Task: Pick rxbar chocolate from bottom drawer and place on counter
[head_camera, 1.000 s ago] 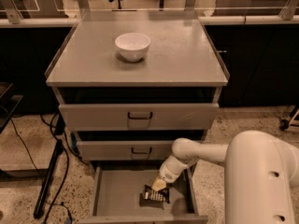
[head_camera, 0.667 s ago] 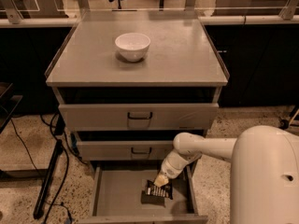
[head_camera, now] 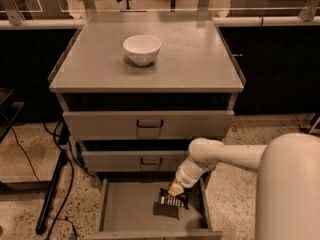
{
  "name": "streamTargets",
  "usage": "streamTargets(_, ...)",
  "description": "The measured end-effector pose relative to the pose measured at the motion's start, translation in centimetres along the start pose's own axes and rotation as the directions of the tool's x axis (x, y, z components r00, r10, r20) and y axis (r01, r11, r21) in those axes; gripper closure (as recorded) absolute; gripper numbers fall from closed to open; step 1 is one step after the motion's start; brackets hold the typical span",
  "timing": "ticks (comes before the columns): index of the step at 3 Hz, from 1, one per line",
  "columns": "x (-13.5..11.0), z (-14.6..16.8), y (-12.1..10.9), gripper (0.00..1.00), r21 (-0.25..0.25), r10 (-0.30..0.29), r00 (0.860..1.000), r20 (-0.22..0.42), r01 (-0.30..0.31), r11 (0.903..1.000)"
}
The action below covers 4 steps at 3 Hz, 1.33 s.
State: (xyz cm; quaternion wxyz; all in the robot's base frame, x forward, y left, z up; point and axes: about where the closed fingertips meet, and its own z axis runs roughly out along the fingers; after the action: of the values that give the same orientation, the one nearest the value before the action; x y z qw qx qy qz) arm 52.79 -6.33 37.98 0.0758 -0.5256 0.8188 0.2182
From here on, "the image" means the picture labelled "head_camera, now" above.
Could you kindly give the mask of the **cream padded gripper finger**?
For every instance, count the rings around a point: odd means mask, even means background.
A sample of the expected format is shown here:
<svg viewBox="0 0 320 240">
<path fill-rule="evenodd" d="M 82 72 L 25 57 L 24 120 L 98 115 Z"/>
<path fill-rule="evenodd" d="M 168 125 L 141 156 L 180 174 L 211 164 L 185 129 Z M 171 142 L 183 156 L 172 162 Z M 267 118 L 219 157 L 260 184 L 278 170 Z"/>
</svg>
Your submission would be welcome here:
<svg viewBox="0 0 320 240">
<path fill-rule="evenodd" d="M 168 189 L 168 193 L 171 196 L 178 196 L 184 192 L 184 188 L 181 183 L 173 181 Z"/>
</svg>

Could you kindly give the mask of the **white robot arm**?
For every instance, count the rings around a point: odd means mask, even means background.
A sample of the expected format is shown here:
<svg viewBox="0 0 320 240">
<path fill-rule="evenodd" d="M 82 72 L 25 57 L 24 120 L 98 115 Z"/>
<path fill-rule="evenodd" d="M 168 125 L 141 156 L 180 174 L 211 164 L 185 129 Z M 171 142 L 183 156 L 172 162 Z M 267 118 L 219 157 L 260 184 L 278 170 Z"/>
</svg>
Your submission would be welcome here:
<svg viewBox="0 0 320 240">
<path fill-rule="evenodd" d="M 257 172 L 255 240 L 320 240 L 320 138 L 289 133 L 267 145 L 197 138 L 169 194 L 182 194 L 220 162 Z"/>
</svg>

